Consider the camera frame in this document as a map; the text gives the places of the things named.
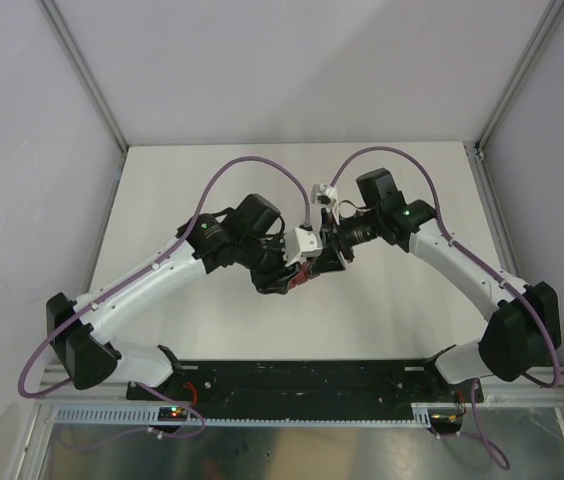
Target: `wire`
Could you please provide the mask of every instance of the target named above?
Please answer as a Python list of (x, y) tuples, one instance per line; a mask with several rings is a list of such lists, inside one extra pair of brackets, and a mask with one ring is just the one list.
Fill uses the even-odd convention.
[(478, 433), (460, 431), (456, 433), (445, 434), (445, 433), (438, 433), (433, 427), (431, 427), (429, 431), (433, 435), (435, 435), (435, 438), (437, 439), (463, 437), (463, 438), (470, 438), (473, 440), (477, 440), (478, 442), (484, 445), (484, 448), (486, 449), (489, 457), (491, 457), (491, 459), (495, 462), (498, 468), (504, 470), (505, 472), (508, 472), (509, 470), (511, 470), (511, 462), (509, 461), (508, 457), (500, 447), (498, 447), (489, 438), (487, 438), (486, 434), (482, 430), (482, 422), (480, 420), (480, 417), (478, 416), (478, 406), (475, 398), (475, 392), (477, 391), (479, 386), (478, 382), (479, 380), (476, 378), (475, 380), (473, 380), (473, 383), (471, 384), (471, 411), (473, 413), (473, 419), (475, 420), (475, 425), (478, 428)]
[[(516, 300), (518, 300), (522, 304), (522, 306), (524, 306), (526, 311), (529, 312), (529, 314), (531, 315), (531, 318), (533, 318), (533, 321), (535, 322), (536, 326), (538, 327), (538, 330), (540, 331), (542, 339), (544, 340), (544, 343), (546, 344), (547, 350), (549, 351), (549, 356), (551, 357), (551, 365), (553, 367), (553, 380), (550, 383), (543, 382), (542, 380), (539, 380), (539, 379), (533, 377), (529, 373), (523, 373), (522, 376), (524, 378), (527, 378), (528, 380), (532, 381), (536, 385), (541, 386), (541, 387), (545, 387), (545, 388), (556, 387), (560, 383), (560, 362), (558, 360), (557, 352), (555, 351), (555, 346), (553, 345), (553, 341), (551, 340), (551, 336), (549, 335), (549, 332), (547, 331), (546, 327), (544, 326), (544, 322), (542, 322), (540, 315), (538, 315), (538, 313), (535, 311), (533, 306), (528, 302), (528, 300), (526, 298), (524, 298), (524, 296), (520, 292), (518, 292), (517, 289), (514, 288), (513, 285), (511, 285), (508, 281), (506, 281), (506, 279), (500, 274), (500, 273), (504, 273), (504, 272), (495, 271), (484, 260), (482, 260), (475, 253), (473, 253), (471, 250), (469, 250), (468, 248), (466, 248), (464, 245), (462, 245), (460, 242), (458, 242), (456, 239), (453, 238), (453, 235), (449, 232), (448, 228), (446, 227), (446, 225), (444, 224), (444, 221), (442, 219), (442, 211), (441, 211), (441, 208), (440, 208), (440, 199), (438, 197), (437, 189), (435, 188), (435, 185), (433, 183), (431, 176), (429, 175), (429, 173), (426, 171), (426, 169), (424, 168), (424, 166), (420, 162), (418, 162), (413, 156), (409, 155), (408, 153), (404, 152), (403, 150), (400, 150), (400, 149), (394, 148), (394, 147), (375, 146), (375, 147), (363, 148), (362, 150), (358, 150), (357, 152), (353, 153), (353, 155), (351, 155), (349, 158), (347, 158), (344, 161), (344, 163), (340, 166), (340, 168), (336, 172), (335, 176), (333, 177), (333, 180), (331, 180), (331, 186), (335, 187), (335, 184), (337, 183), (339, 178), (342, 176), (342, 173), (344, 172), (346, 167), (353, 160), (355, 160), (360, 155), (363, 155), (365, 153), (379, 152), (379, 151), (390, 152), (390, 153), (395, 153), (397, 155), (400, 155), (401, 157), (406, 158), (409, 162), (411, 162), (420, 171), (420, 173), (426, 179), (426, 182), (429, 186), (429, 189), (431, 190), (431, 195), (433, 196), (433, 205), (434, 205), (435, 211), (436, 211), (436, 222), (438, 224), (440, 232), (442, 233), (442, 236), (449, 243), (449, 246), (453, 246), (453, 247), (457, 248), (462, 254), (464, 254), (465, 257), (467, 257), (469, 260), (471, 260), (473, 263), (475, 263), (478, 267), (480, 267), (484, 272), (486, 272), (493, 279), (495, 279), (498, 282), (499, 285), (501, 285), (504, 289), (506, 289), (506, 291), (508, 293), (510, 293)], [(478, 434), (475, 434), (475, 433), (460, 433), (459, 436), (472, 438), (474, 440), (479, 440), (480, 442), (482, 442), (484, 444), (484, 447), (486, 448), (489, 456), (493, 459), (495, 464), (498, 467), (500, 467), (502, 470), (509, 470), (511, 468), (511, 464), (509, 463), (508, 458), (506, 457), (504, 452), (497, 445), (495, 445), (491, 440), (489, 440), (487, 438), (487, 436), (485, 435), (485, 433), (482, 429), (482, 424), (480, 422), (480, 418), (479, 418), (478, 413), (477, 413), (477, 403), (475, 401), (475, 389), (479, 385), (478, 382), (479, 382), (479, 380), (476, 378), (473, 381), (473, 384), (471, 386), (471, 405), (472, 405), (472, 410), (473, 410), (473, 417), (475, 419), (475, 423), (476, 423), (477, 428), (478, 428)]]
[(171, 398), (169, 398), (166, 395), (158, 392), (155, 388), (149, 387), (148, 385), (145, 385), (143, 383), (138, 383), (138, 385), (141, 386), (143, 389), (145, 389), (147, 392), (149, 392), (154, 397), (157, 397), (160, 400), (162, 400), (162, 401), (164, 401), (168, 404), (175, 405), (176, 407), (183, 408), (187, 412), (191, 413), (193, 416), (197, 417), (198, 420), (200, 420), (200, 423), (201, 423), (200, 428), (194, 430), (191, 433), (179, 433), (178, 434), (178, 433), (162, 432), (161, 436), (167, 437), (167, 438), (191, 438), (191, 437), (195, 437), (196, 435), (201, 434), (206, 429), (206, 419), (202, 415), (200, 415), (200, 413), (195, 408), (192, 408), (189, 405), (183, 405), (183, 404), (180, 404), (178, 402), (175, 402)]
[(280, 230), (278, 230), (277, 233), (266, 234), (264, 235), (264, 238), (280, 238), (284, 236), (284, 231), (286, 230), (286, 223), (284, 221), (284, 218), (282, 218), (282, 216), (279, 216), (278, 218), (280, 220)]
[(345, 205), (351, 205), (353, 208), (355, 208), (355, 211), (356, 211), (356, 212), (364, 212), (364, 211), (368, 210), (368, 208), (358, 207), (358, 206), (355, 205), (351, 200), (341, 200), (341, 201), (338, 203), (338, 208), (337, 208), (338, 214), (339, 214), (341, 217), (342, 217), (342, 214), (340, 214), (340, 205), (342, 205), (343, 203), (344, 203)]
[(231, 207), (227, 207), (224, 210), (220, 210), (219, 212), (212, 213), (211, 216), (214, 218), (224, 217), (225, 215), (228, 215), (232, 211), (233, 209)]
[[(208, 197), (208, 195), (211, 192), (211, 189), (213, 188), (215, 183), (224, 174), (224, 172), (226, 172), (229, 168), (231, 168), (233, 165), (237, 165), (238, 163), (243, 163), (243, 162), (264, 163), (266, 165), (269, 165), (269, 166), (275, 168), (276, 170), (279, 170), (286, 177), (288, 177), (298, 187), (298, 189), (300, 190), (300, 193), (302, 194), (302, 199), (304, 201), (304, 224), (307, 225), (307, 226), (311, 225), (311, 205), (310, 205), (310, 202), (309, 202), (309, 196), (306, 193), (306, 190), (304, 189), (304, 187), (302, 186), (300, 181), (295, 176), (293, 176), (293, 174), (291, 172), (289, 172), (282, 165), (274, 162), (273, 160), (269, 160), (268, 158), (256, 157), (256, 156), (238, 157), (238, 158), (231, 160), (230, 162), (227, 162), (224, 166), (222, 166), (215, 173), (215, 175), (213, 175), (213, 177), (211, 177), (211, 180), (209, 180), (209, 183), (207, 184), (207, 186), (204, 188), (204, 191), (202, 192), (202, 196), (200, 197), (200, 201), (198, 202), (198, 205), (195, 208), (195, 212), (193, 213), (193, 216), (191, 217), (191, 220), (189, 221), (188, 226), (185, 229), (182, 236), (170, 248), (166, 249), (164, 251), (164, 253), (162, 253), (160, 256), (158, 256), (157, 259), (155, 260), (155, 262), (153, 262), (153, 263), (157, 263), (158, 265), (160, 265), (168, 257), (170, 257), (173, 254), (173, 252), (175, 252), (178, 248), (180, 248), (180, 246), (186, 241), (188, 236), (191, 234), (191, 231), (193, 230), (193, 227), (195, 226), (195, 223), (196, 223), (196, 221), (197, 221), (197, 219), (200, 215), (200, 212), (202, 211), (202, 207), (204, 206), (204, 202), (206, 201), (206, 198)], [(38, 347), (34, 350), (33, 354), (27, 360), (26, 364), (22, 368), (22, 372), (20, 372), (20, 377), (18, 378), (18, 393), (20, 394), (20, 396), (22, 396), (24, 398), (44, 398), (49, 393), (54, 392), (54, 391), (58, 390), (59, 388), (62, 388), (65, 385), (68, 385), (71, 382), (70, 378), (66, 378), (66, 379), (62, 380), (61, 382), (58, 382), (55, 385), (52, 385), (49, 388), (46, 388), (44, 390), (41, 390), (41, 391), (38, 391), (38, 392), (29, 392), (29, 391), (26, 390), (25, 383), (26, 383), (26, 379), (27, 379), (27, 377), (28, 377), (28, 375), (31, 371), (31, 368), (33, 367), (33, 364), (38, 360), (40, 355), (42, 355), (42, 352), (46, 349), (46, 347), (51, 345), (51, 342), (53, 342), (58, 336), (60, 336), (67, 328), (69, 328), (73, 323), (75, 323), (80, 317), (84, 316), (89, 311), (91, 311), (92, 304), (102, 303), (106, 299), (112, 297), (113, 295), (117, 294), (118, 292), (120, 292), (124, 288), (133, 284), (134, 282), (136, 282), (137, 280), (139, 280), (140, 278), (142, 278), (144, 275), (151, 272), (152, 270), (153, 270), (153, 266), (152, 266), (152, 264), (149, 264), (146, 267), (144, 267), (144, 268), (140, 269), (139, 271), (135, 272), (134, 274), (130, 275), (129, 277), (122, 280), (120, 283), (118, 283), (114, 287), (112, 287), (110, 290), (102, 293), (100, 296), (98, 296), (89, 305), (86, 305), (84, 308), (82, 308), (79, 311), (77, 311), (76, 313), (74, 313), (65, 322), (63, 322), (59, 327), (57, 327), (55, 330), (53, 330), (42, 341), (42, 343), (40, 343), (40, 345), (38, 345)]]
[(464, 416), (466, 414), (466, 400), (464, 400), (464, 394), (462, 390), (457, 391), (458, 394), (458, 410), (462, 407), (462, 413), (459, 416)]
[(191, 390), (191, 392), (193, 392), (193, 399), (191, 400), (191, 406), (195, 407), (195, 405), (198, 403), (198, 391), (195, 389), (195, 386), (191, 382), (183, 383), (182, 386), (184, 388), (188, 388), (189, 390)]

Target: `perforated metal strip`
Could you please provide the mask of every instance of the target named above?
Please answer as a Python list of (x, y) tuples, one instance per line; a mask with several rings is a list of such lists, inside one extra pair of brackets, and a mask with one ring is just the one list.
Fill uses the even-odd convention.
[[(158, 421), (159, 406), (147, 405), (57, 405), (55, 423), (97, 425), (181, 425), (183, 420)], [(225, 427), (396, 427), (431, 426), (426, 407), (413, 407), (413, 420), (251, 420), (207, 418), (209, 426)], [(187, 420), (195, 425), (197, 420)]]

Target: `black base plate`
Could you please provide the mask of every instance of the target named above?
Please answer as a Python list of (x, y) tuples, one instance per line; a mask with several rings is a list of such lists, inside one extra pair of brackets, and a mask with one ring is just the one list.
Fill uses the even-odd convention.
[[(447, 385), (424, 370), (421, 360), (190, 361), (160, 390), (189, 402), (214, 419), (250, 420), (412, 420), (411, 403), (455, 403), (469, 399), (471, 381)], [(481, 389), (476, 395), (482, 402)], [(129, 400), (155, 400), (129, 386)]]

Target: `purple cable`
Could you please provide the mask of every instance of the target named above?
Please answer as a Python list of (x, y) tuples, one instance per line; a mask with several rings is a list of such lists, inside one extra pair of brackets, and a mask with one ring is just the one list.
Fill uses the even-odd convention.
[[(535, 311), (533, 306), (528, 302), (528, 300), (526, 298), (524, 298), (522, 296), (522, 294), (520, 292), (518, 292), (513, 287), (513, 285), (511, 285), (509, 282), (507, 282), (504, 279), (504, 277), (502, 277), (502, 275), (500, 275), (500, 273), (495, 271), (486, 262), (484, 262), (484, 260), (482, 260), (476, 254), (474, 254), (471, 250), (469, 250), (468, 248), (466, 248), (464, 245), (462, 245), (460, 242), (458, 242), (457, 240), (455, 240), (453, 238), (453, 236), (451, 235), (451, 233), (447, 229), (446, 225), (444, 224), (444, 221), (442, 220), (442, 211), (441, 211), (441, 208), (440, 208), (440, 198), (438, 197), (438, 191), (435, 188), (435, 185), (433, 184), (433, 180), (431, 179), (429, 172), (426, 171), (426, 169), (424, 168), (424, 166), (420, 162), (418, 162), (414, 157), (412, 157), (408, 153), (406, 153), (406, 152), (404, 152), (400, 149), (393, 148), (393, 147), (375, 146), (375, 147), (363, 148), (362, 150), (355, 152), (353, 155), (351, 155), (349, 158), (347, 158), (344, 161), (342, 166), (340, 166), (337, 173), (333, 177), (333, 180), (331, 180), (331, 186), (332, 187), (335, 186), (338, 179), (342, 175), (342, 172), (344, 172), (344, 169), (346, 169), (346, 167), (353, 160), (355, 160), (357, 157), (359, 157), (360, 155), (363, 155), (365, 153), (380, 152), (380, 151), (381, 152), (395, 153), (397, 155), (400, 155), (400, 156), (406, 158), (409, 162), (411, 162), (413, 165), (415, 165), (415, 167), (420, 171), (420, 173), (422, 173), (422, 175), (426, 179), (427, 184), (429, 185), (429, 189), (431, 190), (431, 195), (433, 196), (433, 205), (434, 205), (435, 211), (436, 211), (436, 222), (437, 222), (438, 227), (440, 228), (440, 231), (442, 232), (442, 235), (444, 236), (445, 240), (447, 242), (449, 242), (449, 245), (457, 248), (460, 252), (462, 252), (462, 254), (464, 254), (465, 257), (467, 257), (469, 260), (471, 260), (473, 263), (475, 263), (478, 267), (480, 267), (482, 270), (484, 270), (488, 275), (490, 275), (493, 279), (495, 279), (498, 282), (498, 284), (500, 284), (503, 288), (505, 288), (506, 291), (509, 292), (515, 299), (517, 299), (524, 306), (524, 308), (527, 310), (527, 312), (529, 312), (529, 314), (531, 315), (531, 318), (533, 318), (533, 321), (537, 325), (538, 330), (540, 331), (540, 334), (542, 335), (542, 339), (544, 340), (547, 349), (549, 350), (549, 355), (551, 357), (551, 365), (553, 366), (553, 381), (551, 383), (546, 383), (546, 382), (543, 382), (543, 381), (533, 377), (532, 375), (530, 375), (528, 373), (523, 373), (522, 376), (524, 378), (530, 380), (531, 382), (535, 383), (536, 385), (539, 385), (540, 387), (545, 387), (545, 388), (556, 387), (560, 383), (560, 362), (558, 360), (558, 355), (557, 355), (557, 352), (555, 351), (553, 341), (551, 340), (551, 336), (549, 335), (549, 332), (547, 331), (546, 327), (544, 326), (542, 319), (540, 318), (538, 313)], [(484, 434), (484, 432), (482, 430), (482, 423), (480, 422), (480, 418), (478, 416), (478, 411), (477, 411), (477, 402), (475, 401), (475, 389), (477, 388), (477, 386), (478, 386), (478, 379), (476, 378), (473, 381), (473, 384), (471, 386), (471, 405), (472, 405), (472, 408), (473, 408), (473, 418), (475, 418), (475, 424), (477, 425), (479, 433), (478, 434), (461, 433), (460, 435), (463, 436), (463, 437), (472, 438), (474, 440), (481, 441), (484, 444), (484, 447), (486, 448), (489, 456), (493, 459), (493, 461), (496, 463), (496, 465), (498, 467), (500, 467), (502, 470), (509, 470), (511, 468), (511, 464), (509, 463), (508, 458), (506, 458), (506, 455), (504, 455), (504, 452), (497, 445), (495, 445), (493, 442), (491, 442), (491, 440), (489, 440), (487, 438), (487, 436)], [(500, 456), (504, 460), (504, 463), (502, 463), (500, 461), (500, 459), (497, 457), (496, 452), (500, 454)]]
[[(189, 221), (187, 228), (184, 230), (184, 233), (173, 244), (173, 246), (171, 248), (167, 249), (164, 253), (162, 253), (156, 259), (155, 263), (158, 263), (158, 264), (162, 263), (173, 252), (175, 252), (180, 247), (180, 245), (182, 245), (186, 241), (188, 236), (191, 234), (193, 227), (195, 226), (195, 222), (197, 221), (198, 216), (200, 215), (200, 212), (202, 211), (202, 207), (204, 205), (204, 202), (206, 201), (206, 198), (209, 195), (209, 192), (211, 191), (211, 189), (215, 185), (215, 182), (217, 182), (217, 180), (222, 176), (222, 174), (224, 174), (224, 172), (226, 172), (233, 165), (236, 165), (236, 164), (242, 163), (242, 162), (265, 163), (265, 164), (279, 170), (285, 176), (287, 176), (298, 187), (298, 189), (300, 190), (300, 193), (302, 194), (302, 199), (304, 200), (304, 224), (307, 225), (307, 226), (309, 226), (311, 224), (311, 205), (310, 205), (310, 202), (309, 202), (309, 196), (306, 193), (306, 190), (304, 189), (304, 187), (302, 186), (300, 181), (291, 172), (289, 172), (282, 165), (274, 162), (273, 160), (269, 160), (268, 158), (256, 157), (256, 156), (239, 157), (239, 158), (235, 158), (235, 159), (231, 160), (230, 162), (226, 163), (222, 168), (220, 168), (215, 173), (215, 175), (213, 175), (213, 177), (211, 177), (211, 180), (209, 180), (209, 183), (207, 184), (207, 186), (204, 188), (204, 191), (202, 192), (202, 196), (200, 197), (200, 201), (198, 202), (198, 205), (195, 208), (195, 212), (193, 213), (193, 216), (191, 217), (191, 220)], [(117, 284), (116, 286), (111, 288), (109, 291), (101, 294), (92, 303), (98, 304), (98, 303), (105, 301), (109, 297), (115, 295), (116, 293), (118, 293), (122, 289), (128, 287), (129, 285), (131, 285), (132, 283), (134, 283), (135, 281), (137, 281), (138, 279), (140, 279), (141, 277), (143, 277), (144, 275), (146, 275), (147, 273), (152, 271), (152, 269), (153, 268), (152, 268), (151, 265), (147, 265), (143, 269), (139, 270), (138, 272), (134, 273), (133, 275), (129, 276), (128, 278), (122, 280), (119, 284)], [(29, 358), (29, 360), (24, 365), (24, 368), (22, 369), (22, 372), (20, 373), (20, 377), (18, 378), (18, 393), (20, 394), (20, 396), (22, 396), (24, 398), (43, 398), (46, 395), (48, 395), (49, 393), (54, 392), (57, 389), (65, 386), (65, 385), (67, 385), (71, 382), (71, 380), (69, 378), (67, 378), (67, 379), (62, 380), (61, 382), (58, 382), (55, 385), (52, 385), (51, 387), (46, 388), (44, 390), (41, 390), (39, 392), (28, 392), (26, 390), (26, 387), (25, 387), (26, 378), (29, 375), (29, 372), (31, 371), (33, 364), (37, 361), (37, 359), (40, 357), (40, 355), (42, 355), (42, 352), (46, 349), (46, 347), (51, 345), (51, 342), (53, 342), (53, 340), (55, 340), (59, 335), (62, 334), (62, 332), (64, 332), (75, 321), (77, 321), (80, 317), (87, 314), (89, 311), (91, 311), (91, 305), (87, 305), (84, 308), (80, 309), (74, 315), (72, 315), (70, 318), (68, 318), (64, 323), (62, 323), (58, 328), (53, 330), (53, 332), (51, 332), (49, 334), (49, 336), (46, 337), (46, 339), (44, 339), (42, 341), (42, 343), (40, 343), (40, 345), (38, 345), (38, 347), (35, 349), (35, 351), (31, 355), (31, 357)]]

